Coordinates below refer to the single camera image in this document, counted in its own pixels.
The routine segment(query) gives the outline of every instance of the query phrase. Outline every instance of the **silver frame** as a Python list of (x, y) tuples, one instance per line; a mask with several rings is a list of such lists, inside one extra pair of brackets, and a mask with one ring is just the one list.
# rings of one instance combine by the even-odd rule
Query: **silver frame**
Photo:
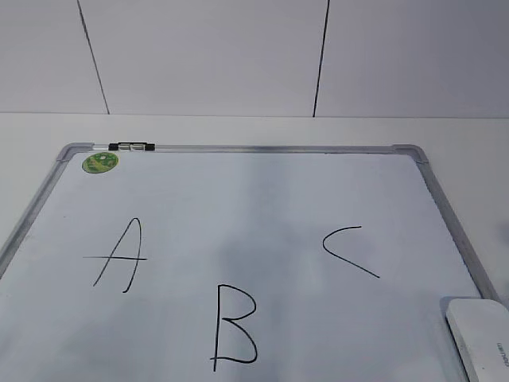
[[(0, 278), (3, 276), (10, 260), (16, 254), (25, 235), (30, 230), (32, 223), (42, 209), (52, 192), (60, 175), (64, 172), (68, 162), (76, 153), (87, 153), (91, 151), (107, 151), (108, 145), (96, 145), (94, 143), (71, 143), (64, 147), (56, 158), (53, 168), (49, 172), (41, 187), (33, 197), (16, 227), (10, 234), (6, 243), (0, 250)], [(483, 265), (470, 240), (466, 236), (460, 221), (448, 202), (444, 191), (435, 177), (428, 158), (424, 151), (415, 145), (393, 145), (393, 146), (171, 146), (156, 145), (155, 151), (146, 151), (147, 154), (157, 153), (322, 153), (322, 154), (397, 154), (409, 155), (415, 161), (421, 175), (428, 187), (431, 196), (435, 200), (442, 215), (447, 229), (453, 237), (458, 251), (460, 252), (465, 265), (470, 272), (472, 280), (477, 286), (482, 298), (489, 298), (500, 302), (500, 298), (488, 278)]]

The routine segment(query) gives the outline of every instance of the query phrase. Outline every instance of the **table surface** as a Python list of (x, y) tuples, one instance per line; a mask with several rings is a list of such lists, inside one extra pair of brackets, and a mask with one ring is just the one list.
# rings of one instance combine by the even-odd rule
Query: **table surface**
[(228, 118), (0, 114), (0, 243), (70, 142), (419, 145), (509, 305), (509, 119)]

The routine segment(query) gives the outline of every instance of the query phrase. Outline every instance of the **whiteboard surface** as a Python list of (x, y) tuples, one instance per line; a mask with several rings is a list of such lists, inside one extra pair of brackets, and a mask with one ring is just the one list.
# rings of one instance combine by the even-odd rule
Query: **whiteboard surface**
[[(120, 153), (68, 164), (0, 282), (2, 381), (460, 381), (441, 298), (478, 296), (399, 155)], [(134, 217), (140, 261), (109, 256)], [(327, 248), (379, 279), (334, 257)], [(136, 257), (131, 225), (115, 256)], [(252, 364), (212, 371), (217, 285)], [(252, 304), (224, 290), (221, 317)], [(220, 324), (218, 355), (249, 360)]]

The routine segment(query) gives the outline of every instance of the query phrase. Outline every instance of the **white eraser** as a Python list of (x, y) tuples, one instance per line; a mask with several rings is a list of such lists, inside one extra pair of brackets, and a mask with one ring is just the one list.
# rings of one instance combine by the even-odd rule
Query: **white eraser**
[(458, 298), (446, 317), (470, 382), (509, 381), (509, 311), (492, 300)]

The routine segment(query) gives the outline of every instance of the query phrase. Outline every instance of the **green sticker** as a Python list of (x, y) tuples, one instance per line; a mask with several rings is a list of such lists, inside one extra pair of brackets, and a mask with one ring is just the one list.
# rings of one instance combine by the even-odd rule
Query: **green sticker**
[(119, 157), (112, 153), (97, 153), (84, 160), (81, 166), (88, 173), (106, 173), (119, 163)]

